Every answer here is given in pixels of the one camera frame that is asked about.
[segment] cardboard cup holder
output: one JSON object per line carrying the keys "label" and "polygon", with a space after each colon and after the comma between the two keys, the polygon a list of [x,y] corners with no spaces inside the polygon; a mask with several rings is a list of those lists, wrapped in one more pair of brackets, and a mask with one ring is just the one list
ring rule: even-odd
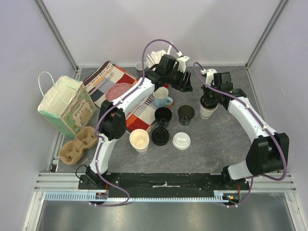
{"label": "cardboard cup holder", "polygon": [[74,165],[83,156],[84,150],[93,147],[98,138],[94,135],[95,129],[92,127],[82,128],[73,141],[67,142],[59,150],[59,158],[66,165]]}

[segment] white bag handle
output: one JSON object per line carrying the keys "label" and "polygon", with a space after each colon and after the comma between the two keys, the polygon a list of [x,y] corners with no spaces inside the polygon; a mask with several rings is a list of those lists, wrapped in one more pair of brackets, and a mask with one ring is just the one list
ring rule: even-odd
{"label": "white bag handle", "polygon": [[[51,75],[49,72],[47,72],[47,71],[41,72],[40,75],[41,75],[42,73],[47,73],[47,74],[51,77],[52,83],[53,83],[53,85],[54,85],[54,80],[53,80],[52,75]],[[42,91],[42,88],[41,88],[41,86],[40,86],[40,81],[39,81],[40,75],[38,76],[38,83],[39,83],[38,86],[39,86],[39,89],[40,89],[40,93],[42,93],[43,98],[45,98],[45,95],[44,95],[44,93],[43,93],[43,91]],[[64,103],[66,103],[66,104],[68,105],[68,102],[66,102],[66,101],[62,98],[61,93],[59,92],[59,83],[62,83],[62,82],[59,81],[58,84],[57,84],[57,90],[58,90],[59,96],[60,96],[61,100],[62,100]],[[67,86],[67,87],[70,88],[70,89],[73,89],[74,91],[77,91],[77,89],[74,89],[74,88],[72,88],[72,87],[66,85],[65,83],[62,83],[62,84],[64,84],[65,86]]]}

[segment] green gift bag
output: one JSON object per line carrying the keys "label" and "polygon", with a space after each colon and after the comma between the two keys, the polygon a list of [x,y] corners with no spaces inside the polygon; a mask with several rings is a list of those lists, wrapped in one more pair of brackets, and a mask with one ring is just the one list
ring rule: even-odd
{"label": "green gift bag", "polygon": [[94,115],[95,104],[82,81],[74,80],[68,76],[61,76],[54,83],[50,73],[42,73],[50,75],[53,86],[44,95],[38,79],[38,86],[43,95],[42,102],[38,106],[38,112],[61,133],[75,137],[76,133],[86,126]]}

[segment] cup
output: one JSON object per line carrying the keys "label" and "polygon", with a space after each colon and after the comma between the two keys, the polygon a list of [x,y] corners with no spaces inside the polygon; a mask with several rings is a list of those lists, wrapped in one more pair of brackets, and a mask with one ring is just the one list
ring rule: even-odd
{"label": "cup", "polygon": [[178,109],[179,122],[182,125],[188,125],[194,117],[194,109],[188,105],[183,105]]}
{"label": "cup", "polygon": [[[142,62],[136,63],[135,67],[136,67],[136,71],[138,73],[138,77],[141,78],[142,77]],[[144,71],[149,70],[149,67],[146,63],[144,63],[144,69],[145,69]]]}
{"label": "cup", "polygon": [[172,111],[167,107],[160,107],[155,111],[154,117],[159,127],[166,128],[172,119]]}
{"label": "cup", "polygon": [[129,136],[129,142],[137,152],[145,153],[150,143],[149,134],[143,129],[133,130]]}
{"label": "cup", "polygon": [[216,111],[216,109],[218,108],[218,104],[215,104],[213,106],[205,105],[204,102],[202,102],[202,97],[200,99],[200,116],[202,119],[209,119],[210,116],[214,113],[214,111]]}
{"label": "cup", "polygon": [[173,99],[168,97],[169,91],[165,87],[161,87],[154,92],[154,103],[158,107],[165,107],[173,103]]}

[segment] mug handle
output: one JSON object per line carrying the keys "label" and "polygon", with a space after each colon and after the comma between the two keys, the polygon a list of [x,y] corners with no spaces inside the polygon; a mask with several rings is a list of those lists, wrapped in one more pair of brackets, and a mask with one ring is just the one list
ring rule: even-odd
{"label": "mug handle", "polygon": [[171,105],[171,104],[173,104],[173,99],[170,98],[169,96],[167,96],[167,103],[166,103],[166,105]]}

